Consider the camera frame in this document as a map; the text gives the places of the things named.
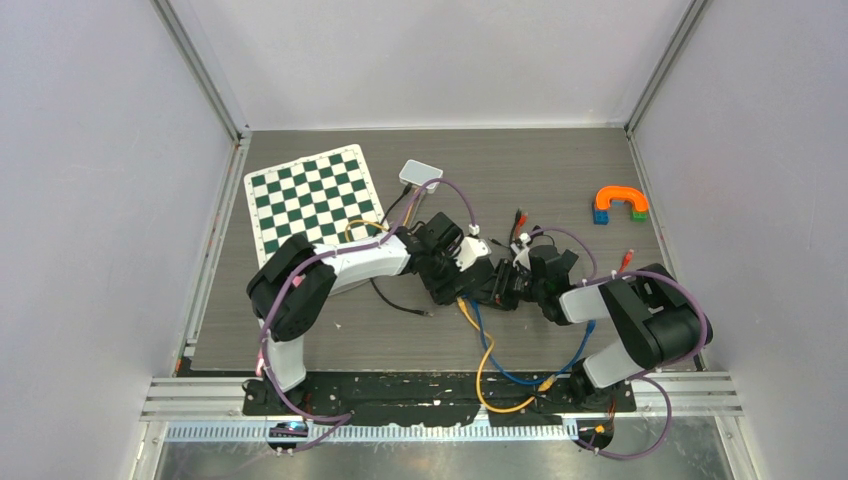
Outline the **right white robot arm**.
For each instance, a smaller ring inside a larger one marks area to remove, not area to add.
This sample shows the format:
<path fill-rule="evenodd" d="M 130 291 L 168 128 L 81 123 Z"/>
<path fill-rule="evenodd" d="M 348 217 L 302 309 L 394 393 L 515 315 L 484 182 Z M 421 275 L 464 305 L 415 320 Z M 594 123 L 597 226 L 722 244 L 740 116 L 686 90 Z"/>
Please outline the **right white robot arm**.
<path fill-rule="evenodd" d="M 577 259 L 552 245 L 531 247 L 500 260 L 471 297 L 505 311 L 534 303 L 544 318 L 561 326 L 612 323 L 616 340 L 567 369 L 567 397 L 580 408 L 598 409 L 612 387 L 688 358 L 712 341 L 708 317 L 664 266 L 654 263 L 576 285 L 569 273 Z"/>

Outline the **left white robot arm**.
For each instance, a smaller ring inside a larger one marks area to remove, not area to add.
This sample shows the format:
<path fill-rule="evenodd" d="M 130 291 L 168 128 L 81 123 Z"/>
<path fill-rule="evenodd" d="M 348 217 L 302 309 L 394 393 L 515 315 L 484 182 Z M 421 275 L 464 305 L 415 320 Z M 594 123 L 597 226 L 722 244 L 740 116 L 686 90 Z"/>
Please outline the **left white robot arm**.
<path fill-rule="evenodd" d="M 261 320 L 260 342 L 268 400 L 280 412 L 298 412 L 307 398 L 304 335 L 326 300 L 376 277 L 413 274 L 436 305 L 449 305 L 481 288 L 494 271 L 491 248 L 479 228 L 463 232 L 448 216 L 414 227 L 337 245 L 288 238 L 248 282 L 246 293 Z"/>

